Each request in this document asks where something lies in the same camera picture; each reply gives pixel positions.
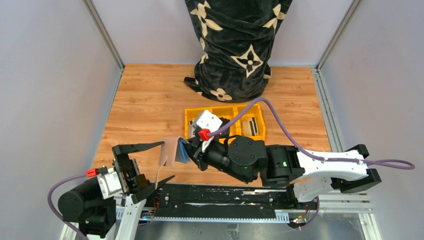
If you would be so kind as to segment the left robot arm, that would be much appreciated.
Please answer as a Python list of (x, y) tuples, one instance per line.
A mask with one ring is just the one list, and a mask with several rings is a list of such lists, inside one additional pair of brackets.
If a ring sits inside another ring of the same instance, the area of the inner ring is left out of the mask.
[(129, 155), (163, 144), (159, 141), (112, 147), (112, 168), (87, 170), (82, 174), (87, 180), (60, 196), (62, 220), (77, 224), (77, 233), (86, 240), (134, 239), (147, 199), (172, 177), (150, 182)]

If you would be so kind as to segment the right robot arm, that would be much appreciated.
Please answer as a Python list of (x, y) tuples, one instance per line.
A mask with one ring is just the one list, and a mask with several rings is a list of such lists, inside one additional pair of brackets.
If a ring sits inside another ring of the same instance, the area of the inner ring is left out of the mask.
[(357, 149), (319, 152), (320, 157), (353, 157), (353, 162), (319, 161), (291, 145), (265, 145), (262, 140), (235, 135), (224, 142), (212, 140), (206, 149), (199, 137), (183, 145), (201, 171), (213, 167), (249, 184), (260, 179), (263, 187), (285, 188), (289, 204), (311, 202), (333, 190), (342, 194), (366, 191), (379, 183), (375, 168), (362, 162)]

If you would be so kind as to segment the pink leather card holder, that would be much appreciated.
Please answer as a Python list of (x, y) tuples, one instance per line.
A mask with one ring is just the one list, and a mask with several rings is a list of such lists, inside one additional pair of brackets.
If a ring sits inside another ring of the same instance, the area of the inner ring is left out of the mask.
[(158, 170), (156, 172), (155, 189), (159, 187), (160, 171), (163, 167), (173, 167), (175, 162), (188, 164), (189, 155), (185, 149), (186, 139), (180, 136), (165, 136), (162, 138), (163, 144), (160, 148), (160, 157), (158, 161)]

